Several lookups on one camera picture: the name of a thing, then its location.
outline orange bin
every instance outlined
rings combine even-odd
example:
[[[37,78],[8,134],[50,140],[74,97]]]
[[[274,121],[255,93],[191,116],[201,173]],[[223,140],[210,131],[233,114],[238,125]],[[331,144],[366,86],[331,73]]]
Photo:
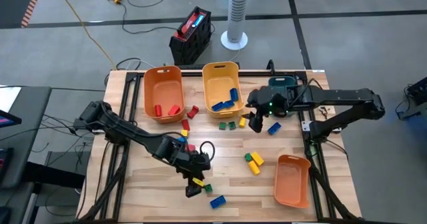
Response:
[[[307,159],[281,155],[274,178],[274,198],[283,205],[307,208],[308,169]]]
[[[238,116],[244,107],[239,84],[239,66],[231,61],[209,63],[203,67],[203,88],[205,91],[205,104],[207,111],[212,117],[226,118]],[[212,111],[212,106],[229,101],[230,89],[238,90],[239,100],[234,106],[221,111]]]
[[[155,105],[161,106],[161,117],[155,116]],[[174,106],[179,113],[168,115]],[[144,75],[145,113],[159,123],[179,121],[184,115],[184,94],[182,89],[181,69],[176,66],[151,68]]]

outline computer monitor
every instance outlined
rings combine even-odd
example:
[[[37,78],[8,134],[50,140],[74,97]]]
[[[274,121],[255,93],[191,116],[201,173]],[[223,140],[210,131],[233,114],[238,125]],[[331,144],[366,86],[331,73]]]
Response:
[[[22,123],[22,119],[10,113],[0,110],[0,128]]]

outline green block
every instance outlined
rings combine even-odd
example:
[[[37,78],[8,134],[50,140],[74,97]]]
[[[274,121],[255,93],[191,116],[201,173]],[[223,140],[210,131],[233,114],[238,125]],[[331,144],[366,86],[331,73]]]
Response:
[[[206,186],[203,187],[206,191],[206,194],[212,193],[212,186],[210,184],[207,184]]]
[[[230,121],[228,123],[228,127],[230,128],[230,130],[234,130],[236,128],[236,124],[234,123],[234,121]]]
[[[250,154],[250,153],[246,153],[246,154],[245,154],[245,160],[246,160],[247,162],[252,161],[252,157],[251,157],[251,154]]]
[[[220,123],[220,130],[225,130],[227,128],[227,123]]]

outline toy block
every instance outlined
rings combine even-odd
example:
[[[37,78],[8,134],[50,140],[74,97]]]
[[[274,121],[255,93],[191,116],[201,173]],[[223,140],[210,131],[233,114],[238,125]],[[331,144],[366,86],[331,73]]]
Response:
[[[177,105],[173,105],[173,107],[167,112],[168,115],[175,115],[178,114],[181,108],[179,108]]]
[[[239,127],[240,128],[245,128],[245,126],[246,126],[246,118],[240,117]]]
[[[195,184],[197,184],[197,185],[199,185],[200,187],[204,187],[205,186],[205,183],[203,183],[203,181],[200,181],[199,179],[197,179],[197,178],[195,178],[195,177],[193,177],[193,180],[192,180]]]
[[[217,209],[218,207],[221,207],[222,205],[226,204],[226,198],[222,195],[220,197],[215,198],[211,201],[211,207],[213,209]]]
[[[185,148],[187,149],[187,151],[195,151],[195,145],[192,144],[188,144],[187,146],[185,146]]]
[[[251,171],[252,171],[252,173],[253,173],[254,175],[258,175],[258,174],[260,174],[260,173],[261,173],[260,169],[259,169],[259,168],[258,168],[258,166],[255,164],[255,161],[250,161],[250,162],[248,163],[248,165],[249,165],[249,168],[251,169]]]
[[[184,128],[184,130],[189,131],[189,123],[188,123],[188,120],[187,120],[187,119],[184,119],[184,120],[182,120],[182,121],[181,121],[181,123],[182,123],[182,127]]]
[[[264,163],[264,160],[261,158],[260,155],[256,151],[251,153],[252,159],[255,161],[256,165],[260,166],[262,163]]]
[[[270,135],[273,135],[274,133],[276,133],[280,129],[280,127],[282,127],[282,126],[279,123],[274,123],[274,125],[272,125],[272,127],[270,127],[268,129],[268,133]]]
[[[181,142],[181,143],[185,143],[185,138],[184,137],[180,137],[180,138],[178,138],[177,139],[179,142]]]
[[[220,130],[225,130],[227,128],[227,123],[220,123]]]
[[[231,97],[232,101],[239,101],[239,94],[238,94],[238,90],[236,88],[230,89],[230,97]]]
[[[161,105],[154,105],[154,112],[156,117],[161,117]]]
[[[228,123],[228,127],[230,128],[230,130],[234,130],[236,128],[236,124],[234,123],[234,121],[230,121]]]
[[[210,184],[207,184],[206,186],[203,187],[206,191],[206,194],[212,193],[212,186]]]
[[[252,161],[252,157],[251,157],[251,155],[250,155],[249,153],[246,153],[246,154],[245,154],[245,160],[246,160],[247,162]]]
[[[193,106],[193,109],[191,109],[191,111],[189,113],[187,113],[187,117],[190,119],[193,119],[195,114],[197,114],[198,112],[199,112],[199,107]]]
[[[187,130],[181,130],[181,134],[182,134],[184,137],[187,137],[187,138],[188,138],[188,131],[187,131]]]
[[[230,108],[230,107],[234,107],[234,102],[233,101],[226,101],[226,102],[224,102],[224,108]]]
[[[212,106],[212,111],[221,111],[224,108],[224,103],[220,102]]]

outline yellow block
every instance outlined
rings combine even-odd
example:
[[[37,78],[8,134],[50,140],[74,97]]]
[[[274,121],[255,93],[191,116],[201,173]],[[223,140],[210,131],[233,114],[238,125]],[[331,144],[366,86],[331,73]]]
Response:
[[[245,128],[245,125],[246,125],[246,118],[240,117],[239,127]]]
[[[181,134],[182,134],[184,137],[188,137],[188,131],[187,131],[187,130],[182,130],[182,131],[181,131]]]
[[[249,168],[251,169],[254,175],[258,175],[261,173],[260,169],[258,168],[258,166],[255,164],[254,161],[250,161],[248,164],[249,164]]]
[[[203,181],[200,181],[199,179],[193,177],[193,182],[197,185],[199,185],[200,187],[204,187],[205,183],[203,183]]]
[[[258,155],[256,151],[251,153],[251,156],[252,156],[252,159],[256,162],[256,165],[260,166],[262,163],[264,163],[264,160],[261,158],[260,155]]]

